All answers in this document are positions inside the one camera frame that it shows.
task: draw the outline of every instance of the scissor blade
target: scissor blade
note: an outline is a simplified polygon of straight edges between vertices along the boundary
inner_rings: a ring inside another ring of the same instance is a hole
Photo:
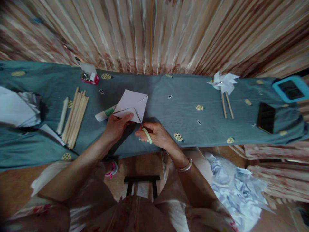
[[[137,115],[137,117],[138,117],[139,122],[140,122],[140,123],[141,123],[141,125],[142,125],[142,128],[144,128],[144,127],[143,127],[143,124],[142,124],[142,121],[141,121],[141,119],[139,118],[139,115],[138,115],[138,113],[137,113],[137,111],[136,111],[135,107],[134,107],[134,110],[135,110],[135,112],[136,112],[136,115]]]

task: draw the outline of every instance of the black stool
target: black stool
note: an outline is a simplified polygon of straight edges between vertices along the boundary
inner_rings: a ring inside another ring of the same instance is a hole
[[[126,196],[131,195],[132,193],[132,186],[134,183],[145,183],[151,182],[152,183],[152,194],[154,196],[154,200],[158,197],[157,191],[157,181],[160,180],[159,176],[143,176],[143,177],[125,177],[124,183],[129,184],[128,191],[126,192]]]

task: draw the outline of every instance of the silver bracelet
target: silver bracelet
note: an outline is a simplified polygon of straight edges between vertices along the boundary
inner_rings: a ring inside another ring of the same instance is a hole
[[[191,166],[192,166],[192,159],[190,159],[189,157],[187,157],[188,160],[189,160],[189,164],[187,166],[185,166],[184,168],[181,168],[181,169],[176,169],[177,172],[185,172],[185,171],[188,171]]]

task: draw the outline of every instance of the green scissor handle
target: green scissor handle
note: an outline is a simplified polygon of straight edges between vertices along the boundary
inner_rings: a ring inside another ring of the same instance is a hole
[[[151,140],[151,138],[150,138],[150,136],[149,136],[149,133],[148,133],[148,131],[146,130],[146,128],[143,128],[142,131],[145,132],[145,134],[146,134],[147,137],[148,137],[147,142],[149,142],[150,144],[152,144],[152,140]]]

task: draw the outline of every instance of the person's right hand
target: person's right hand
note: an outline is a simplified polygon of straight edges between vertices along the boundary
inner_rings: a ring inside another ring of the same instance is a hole
[[[176,145],[174,140],[170,137],[170,135],[166,132],[166,130],[161,124],[146,122],[143,124],[143,126],[149,132],[149,136],[152,142],[158,147],[167,150],[170,147]],[[142,131],[142,126],[139,128],[137,132],[135,132],[135,136],[141,137],[143,142],[147,142],[148,137],[145,134],[145,132]]]

